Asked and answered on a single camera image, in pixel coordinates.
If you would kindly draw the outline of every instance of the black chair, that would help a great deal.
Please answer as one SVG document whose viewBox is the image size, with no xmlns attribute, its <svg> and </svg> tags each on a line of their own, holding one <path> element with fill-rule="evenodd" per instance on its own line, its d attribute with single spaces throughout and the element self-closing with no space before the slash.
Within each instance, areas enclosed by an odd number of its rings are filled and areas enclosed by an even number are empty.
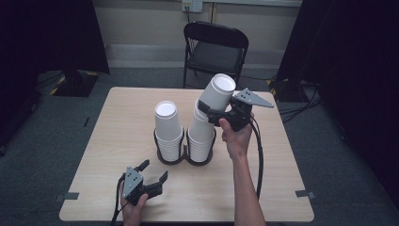
<svg viewBox="0 0 399 226">
<path fill-rule="evenodd" d="M 184 27 L 184 81 L 187 69 L 198 72 L 224 73 L 238 84 L 245 63 L 248 38 L 240 30 L 220 24 L 193 22 Z"/>
</svg>

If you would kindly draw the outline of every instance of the wall outlet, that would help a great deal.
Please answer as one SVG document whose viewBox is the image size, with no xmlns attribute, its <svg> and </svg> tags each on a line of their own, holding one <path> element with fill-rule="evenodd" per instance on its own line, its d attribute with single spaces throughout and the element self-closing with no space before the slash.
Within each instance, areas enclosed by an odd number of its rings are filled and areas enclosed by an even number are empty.
<svg viewBox="0 0 399 226">
<path fill-rule="evenodd" d="M 190 12 L 202 12 L 202 2 L 183 0 L 182 11 L 186 12 L 187 10 Z"/>
</svg>

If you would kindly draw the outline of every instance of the chair backrest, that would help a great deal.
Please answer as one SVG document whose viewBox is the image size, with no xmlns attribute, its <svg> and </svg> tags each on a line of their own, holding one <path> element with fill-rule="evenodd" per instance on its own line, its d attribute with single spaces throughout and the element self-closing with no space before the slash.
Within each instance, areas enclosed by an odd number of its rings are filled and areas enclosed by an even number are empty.
<svg viewBox="0 0 399 226">
<path fill-rule="evenodd" d="M 187 44 L 189 39 L 233 48 L 248 48 L 248 38 L 240 30 L 220 24 L 207 22 L 192 22 L 184 27 L 184 37 Z"/>
</svg>

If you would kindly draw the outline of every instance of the wooden table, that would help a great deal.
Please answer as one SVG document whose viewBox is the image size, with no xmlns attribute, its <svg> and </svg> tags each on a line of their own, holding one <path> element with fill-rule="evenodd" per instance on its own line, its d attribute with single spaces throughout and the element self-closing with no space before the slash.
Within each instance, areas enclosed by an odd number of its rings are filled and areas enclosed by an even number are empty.
<svg viewBox="0 0 399 226">
<path fill-rule="evenodd" d="M 167 166 L 157 158 L 153 141 L 154 108 L 165 100 L 176 104 L 184 129 L 193 117 L 197 89 L 112 88 L 88 142 L 69 192 L 77 200 L 66 200 L 59 216 L 66 221 L 109 221 L 114 212 L 117 181 L 128 166 L 145 159 L 150 165 L 141 173 L 144 185 L 157 182 L 168 170 L 164 194 L 147 201 L 143 222 L 225 222 L 234 221 L 232 163 L 217 127 L 212 161 L 202 167 L 185 160 Z M 275 103 L 268 92 L 256 92 Z M 278 109 L 254 106 L 259 123 L 264 174 L 260 203 L 267 221 L 313 220 L 308 197 L 295 194 L 305 187 L 281 122 Z M 252 135 L 248 160 L 252 181 L 258 181 L 258 151 Z"/>
</svg>

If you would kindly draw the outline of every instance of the gray carpet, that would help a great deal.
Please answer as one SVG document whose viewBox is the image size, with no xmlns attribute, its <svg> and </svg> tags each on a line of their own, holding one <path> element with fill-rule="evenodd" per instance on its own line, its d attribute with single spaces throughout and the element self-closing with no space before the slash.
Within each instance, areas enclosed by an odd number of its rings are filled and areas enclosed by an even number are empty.
<svg viewBox="0 0 399 226">
<path fill-rule="evenodd" d="M 243 77 L 240 86 L 268 91 L 259 79 L 276 72 L 246 69 L 243 76 L 257 79 Z M 43 74 L 40 80 L 56 74 Z M 190 75 L 187 83 L 204 88 L 211 77 Z M 58 217 L 62 203 L 55 202 L 56 195 L 67 192 L 72 183 L 108 91 L 117 86 L 180 88 L 182 84 L 182 68 L 111 69 L 111 75 L 100 76 L 87 98 L 50 96 L 54 83 L 42 88 L 37 110 L 0 158 L 0 225 L 109 225 L 63 222 Z M 303 105 L 278 103 L 279 109 Z M 337 125 L 323 105 L 285 124 L 305 187 L 317 196 L 311 200 L 315 219 L 303 225 L 399 225 L 397 210 L 367 165 L 342 141 Z"/>
</svg>

